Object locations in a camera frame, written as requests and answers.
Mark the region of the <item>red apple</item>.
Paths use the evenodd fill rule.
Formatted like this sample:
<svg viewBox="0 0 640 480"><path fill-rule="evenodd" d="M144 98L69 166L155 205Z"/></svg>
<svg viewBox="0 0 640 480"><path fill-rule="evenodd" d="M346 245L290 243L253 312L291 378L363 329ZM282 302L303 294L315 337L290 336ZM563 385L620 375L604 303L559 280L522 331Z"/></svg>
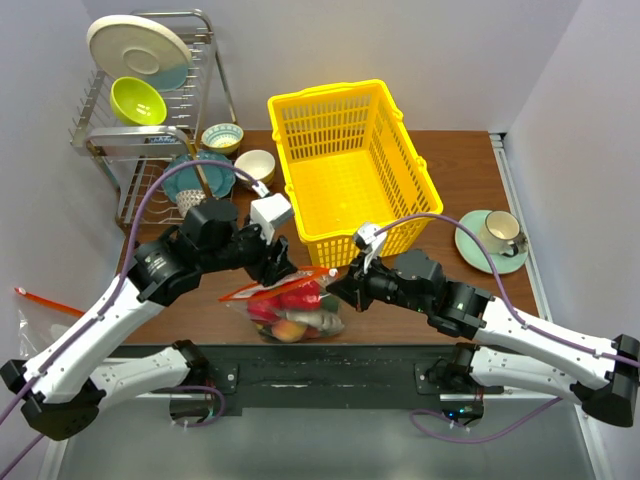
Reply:
<svg viewBox="0 0 640 480"><path fill-rule="evenodd" d="M251 300L247 304L247 312L252 321L270 324L280 319L281 302L277 296Z"/></svg>

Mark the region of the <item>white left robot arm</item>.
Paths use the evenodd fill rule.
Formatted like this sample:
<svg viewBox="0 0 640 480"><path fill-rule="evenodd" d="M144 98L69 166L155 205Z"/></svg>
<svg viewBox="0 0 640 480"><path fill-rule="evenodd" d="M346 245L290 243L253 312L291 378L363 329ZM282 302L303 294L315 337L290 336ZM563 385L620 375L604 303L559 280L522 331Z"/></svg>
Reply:
<svg viewBox="0 0 640 480"><path fill-rule="evenodd" d="M1 377L29 426L65 440L108 407L139 394L178 386L200 390L209 362L189 340L113 367L103 361L139 326L197 289L205 274L243 269L272 286L294 273L288 242L276 234L292 216L285 197L271 194L252 201L239 226L235 205L208 199L191 207L182 224L139 245L125 271L65 334L35 357L2 366Z"/></svg>

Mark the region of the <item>clear zip bag orange zipper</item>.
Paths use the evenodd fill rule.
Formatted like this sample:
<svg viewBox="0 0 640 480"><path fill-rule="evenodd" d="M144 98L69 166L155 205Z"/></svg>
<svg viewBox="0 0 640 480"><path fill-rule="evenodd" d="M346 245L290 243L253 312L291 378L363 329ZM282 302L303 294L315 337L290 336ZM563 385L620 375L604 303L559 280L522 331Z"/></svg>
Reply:
<svg viewBox="0 0 640 480"><path fill-rule="evenodd" d="M336 336L345 329L341 300L327 287L338 270L302 267L273 286L257 282L219 298L254 325L264 341L292 344Z"/></svg>

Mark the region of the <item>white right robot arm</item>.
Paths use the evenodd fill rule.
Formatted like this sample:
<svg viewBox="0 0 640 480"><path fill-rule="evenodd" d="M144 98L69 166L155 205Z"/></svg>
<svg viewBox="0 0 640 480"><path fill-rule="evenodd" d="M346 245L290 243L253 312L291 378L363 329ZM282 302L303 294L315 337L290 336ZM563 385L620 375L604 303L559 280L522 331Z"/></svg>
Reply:
<svg viewBox="0 0 640 480"><path fill-rule="evenodd" d="M529 315L448 279L420 250L399 255L391 268L359 254L327 289L359 312L380 301L421 313L429 326L460 339L445 369L456 392L476 385L522 388L566 399L612 426L634 423L639 342L629 335L596 337Z"/></svg>

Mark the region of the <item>red bell pepper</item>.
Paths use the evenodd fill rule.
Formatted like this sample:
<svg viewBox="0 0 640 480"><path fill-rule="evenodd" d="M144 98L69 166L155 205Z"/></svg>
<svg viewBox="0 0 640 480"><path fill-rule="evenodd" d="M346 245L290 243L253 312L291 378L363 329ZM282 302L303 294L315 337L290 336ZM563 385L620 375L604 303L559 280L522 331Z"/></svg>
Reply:
<svg viewBox="0 0 640 480"><path fill-rule="evenodd" d="M313 311L321 308L323 288L315 281L297 285L279 295L284 310Z"/></svg>

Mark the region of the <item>green cucumber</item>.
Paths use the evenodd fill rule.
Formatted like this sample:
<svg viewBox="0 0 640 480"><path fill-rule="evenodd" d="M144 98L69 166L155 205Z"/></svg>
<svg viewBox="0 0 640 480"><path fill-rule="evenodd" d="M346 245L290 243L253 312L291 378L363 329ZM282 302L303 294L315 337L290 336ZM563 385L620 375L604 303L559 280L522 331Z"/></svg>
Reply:
<svg viewBox="0 0 640 480"><path fill-rule="evenodd" d="M333 295L327 295L321 300L321 307L330 312L338 312L340 308L340 299Z"/></svg>

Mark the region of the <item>peach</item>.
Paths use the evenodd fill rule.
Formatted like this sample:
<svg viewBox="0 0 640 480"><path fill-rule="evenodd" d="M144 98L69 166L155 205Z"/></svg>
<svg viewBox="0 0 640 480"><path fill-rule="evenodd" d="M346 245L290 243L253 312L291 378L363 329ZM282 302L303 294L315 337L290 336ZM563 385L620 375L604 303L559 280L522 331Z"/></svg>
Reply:
<svg viewBox="0 0 640 480"><path fill-rule="evenodd" d="M281 319L271 325L271 335L282 343L295 343L301 340L307 326L302 323Z"/></svg>

